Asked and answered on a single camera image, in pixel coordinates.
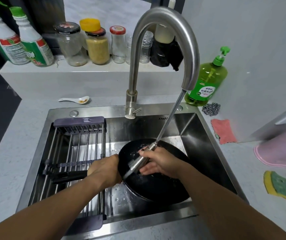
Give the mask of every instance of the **pink container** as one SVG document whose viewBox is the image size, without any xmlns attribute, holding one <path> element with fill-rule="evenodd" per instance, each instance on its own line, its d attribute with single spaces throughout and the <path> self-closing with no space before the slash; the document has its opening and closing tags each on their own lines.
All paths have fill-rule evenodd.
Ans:
<svg viewBox="0 0 286 240">
<path fill-rule="evenodd" d="M 286 132 L 257 145 L 254 153 L 266 165 L 286 167 Z"/>
</svg>

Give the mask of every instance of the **sink rim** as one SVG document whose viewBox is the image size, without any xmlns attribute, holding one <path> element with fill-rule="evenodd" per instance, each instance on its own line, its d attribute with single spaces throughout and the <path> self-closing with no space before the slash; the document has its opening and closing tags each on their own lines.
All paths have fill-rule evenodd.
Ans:
<svg viewBox="0 0 286 240">
<path fill-rule="evenodd" d="M 174 103 L 160 103 L 160 104 L 141 104 L 140 107 L 142 110 L 136 114 L 136 116 L 153 116 L 153 115 L 166 115 L 169 113 Z M 205 122 L 203 116 L 198 107 L 188 105 L 186 103 L 180 104 L 183 107 L 183 110 L 177 111 L 176 114 L 184 113 L 195 113 L 198 115 L 199 120 L 202 123 L 202 126 L 205 129 L 207 136 L 209 137 L 230 181 L 232 182 L 237 194 L 248 203 L 247 198 L 245 197 L 244 192 L 242 191 L 235 175 L 233 174 L 231 168 L 229 167 L 220 147 L 217 144 L 216 138 L 214 138 L 211 133 L 209 126 Z M 93 116 L 104 116 L 105 118 L 116 118 L 124 117 L 125 115 L 125 106 L 116 105 L 116 106 L 95 106 L 95 107 L 73 107 L 73 108 L 57 108 L 50 109 L 47 115 L 47 118 L 42 129 L 42 133 L 35 150 L 35 154 L 32 159 L 32 163 L 25 181 L 23 191 L 20 196 L 19 203 L 17 205 L 16 212 L 22 210 L 28 206 L 29 199 L 33 190 L 34 182 L 37 176 L 41 158 L 45 149 L 45 144 L 47 137 L 49 135 L 51 124 L 59 118 L 70 118 L 69 113 L 73 110 L 77 110 L 79 115 L 77 117 L 93 117 Z M 181 208 L 179 210 L 165 211 L 162 213 L 131 218 L 116 222 L 110 222 L 103 224 L 99 230 L 73 235 L 73 239 L 88 239 L 96 238 L 101 236 L 108 236 L 115 233 L 120 233 L 129 230 L 135 230 L 143 227 L 154 226 L 161 223 L 171 222 L 186 217 L 197 216 L 192 204 L 188 207 Z M 63 239 L 71 239 L 71 236 L 65 236 Z"/>
</svg>

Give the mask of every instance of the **black frying pan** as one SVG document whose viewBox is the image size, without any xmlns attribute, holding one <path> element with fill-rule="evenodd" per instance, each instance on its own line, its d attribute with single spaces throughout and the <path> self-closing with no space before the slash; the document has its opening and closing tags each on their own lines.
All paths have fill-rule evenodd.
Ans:
<svg viewBox="0 0 286 240">
<path fill-rule="evenodd" d="M 136 141 L 130 141 L 119 152 L 119 165 L 118 170 L 120 175 L 123 176 L 128 170 L 128 163 L 136 159 L 139 156 L 138 151 L 145 146 L 150 145 L 155 139 L 139 139 Z M 160 141 L 159 147 L 164 147 L 175 157 L 189 162 L 188 157 L 175 146 Z M 71 172 L 72 174 L 58 173 L 55 174 L 52 179 L 52 183 L 66 183 L 69 181 L 81 179 L 80 177 L 86 177 L 86 171 Z M 161 173 L 153 173 L 150 175 L 141 175 L 132 173 L 124 182 L 131 192 L 137 196 L 144 198 L 145 200 L 158 202 L 164 205 L 171 205 L 186 200 L 189 195 L 185 190 L 183 184 L 174 178 L 170 178 Z"/>
</svg>

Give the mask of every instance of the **white bottle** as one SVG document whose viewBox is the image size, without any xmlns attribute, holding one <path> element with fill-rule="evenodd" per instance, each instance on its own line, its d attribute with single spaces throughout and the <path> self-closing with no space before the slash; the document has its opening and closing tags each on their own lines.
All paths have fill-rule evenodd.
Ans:
<svg viewBox="0 0 286 240">
<path fill-rule="evenodd" d="M 20 31 L 21 42 L 28 58 L 39 67 L 53 64 L 53 54 L 42 36 L 31 26 L 21 7 L 10 7 Z"/>
<path fill-rule="evenodd" d="M 20 37 L 0 17 L 0 52 L 15 65 L 29 63 Z"/>
<path fill-rule="evenodd" d="M 174 9 L 176 0 L 169 0 L 169 8 Z M 154 32 L 154 39 L 163 44 L 169 44 L 174 39 L 174 34 L 162 24 L 157 24 Z"/>
</svg>

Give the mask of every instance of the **yellow powder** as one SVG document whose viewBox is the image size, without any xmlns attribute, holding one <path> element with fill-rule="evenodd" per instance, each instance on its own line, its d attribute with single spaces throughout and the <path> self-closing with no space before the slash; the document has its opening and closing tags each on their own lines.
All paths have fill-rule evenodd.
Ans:
<svg viewBox="0 0 286 240">
<path fill-rule="evenodd" d="M 107 38 L 103 39 L 86 39 L 89 57 L 92 62 L 97 65 L 102 65 L 110 59 Z"/>
</svg>

